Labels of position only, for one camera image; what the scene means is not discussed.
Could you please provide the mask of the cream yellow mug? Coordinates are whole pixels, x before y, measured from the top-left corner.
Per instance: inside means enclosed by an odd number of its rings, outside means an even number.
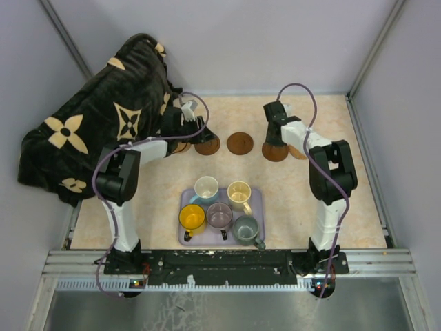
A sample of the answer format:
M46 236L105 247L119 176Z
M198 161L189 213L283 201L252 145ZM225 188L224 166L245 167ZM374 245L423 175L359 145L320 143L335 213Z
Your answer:
M227 198L232 210L244 212L246 215L252 215L252 209L249 200L252 196L252 189L243 181L235 181L227 188Z

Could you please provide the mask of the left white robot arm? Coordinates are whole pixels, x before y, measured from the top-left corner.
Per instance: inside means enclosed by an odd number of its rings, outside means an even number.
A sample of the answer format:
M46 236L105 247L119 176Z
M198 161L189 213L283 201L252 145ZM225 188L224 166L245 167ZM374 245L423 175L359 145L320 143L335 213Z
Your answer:
M148 137L119 147L104 147L92 175L92 189L107 213L112 243L105 257L106 274L140 274L145 267L141 240L136 233L131 206L139 182L140 167L170 156L179 143L205 143L214 138L201 116L196 116L195 100L165 109L157 137Z

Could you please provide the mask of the grey green mug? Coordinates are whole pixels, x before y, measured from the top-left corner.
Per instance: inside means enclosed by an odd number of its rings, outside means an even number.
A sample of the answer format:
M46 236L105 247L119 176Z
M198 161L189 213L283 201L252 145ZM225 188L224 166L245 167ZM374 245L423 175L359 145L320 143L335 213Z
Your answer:
M235 221L232 232L237 243L243 246L254 246L258 250L266 248L265 242L260 238L260 227L255 218L243 215Z

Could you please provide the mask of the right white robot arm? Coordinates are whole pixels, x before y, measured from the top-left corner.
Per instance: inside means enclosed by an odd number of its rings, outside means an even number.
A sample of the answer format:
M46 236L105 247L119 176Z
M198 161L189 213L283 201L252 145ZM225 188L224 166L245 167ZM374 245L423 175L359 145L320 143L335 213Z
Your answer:
M307 252L294 266L300 274L321 273L339 254L338 235L358 178L347 141L322 137L300 118L288 116L286 108L280 101L263 106L268 122L265 142L296 148L309 160L309 187L318 202L316 222Z

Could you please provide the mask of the dark brown wooden coaster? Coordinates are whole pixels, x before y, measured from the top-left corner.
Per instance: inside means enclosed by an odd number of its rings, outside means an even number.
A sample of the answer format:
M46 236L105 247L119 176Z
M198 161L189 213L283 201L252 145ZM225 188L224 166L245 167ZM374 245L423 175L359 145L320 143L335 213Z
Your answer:
M245 155L252 151L254 140L246 132L235 132L227 139L228 150L235 155Z
M206 141L205 143L195 144L194 148L197 151L197 153L203 156L209 156L217 153L220 146L221 146L221 141L218 137L216 137L215 139Z
M287 158L289 154L289 147L288 145L273 146L267 142L264 142L261 152L266 160L271 162L281 162Z

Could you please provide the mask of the light woven rattan coaster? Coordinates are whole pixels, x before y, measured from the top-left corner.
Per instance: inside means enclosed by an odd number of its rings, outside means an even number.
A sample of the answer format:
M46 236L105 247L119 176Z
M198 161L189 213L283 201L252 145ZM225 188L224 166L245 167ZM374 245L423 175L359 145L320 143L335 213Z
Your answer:
M173 154L187 152L191 148L190 143L178 143L177 147L172 152Z
M306 160L307 157L297 148L289 145L289 153L292 157L299 159L299 160Z

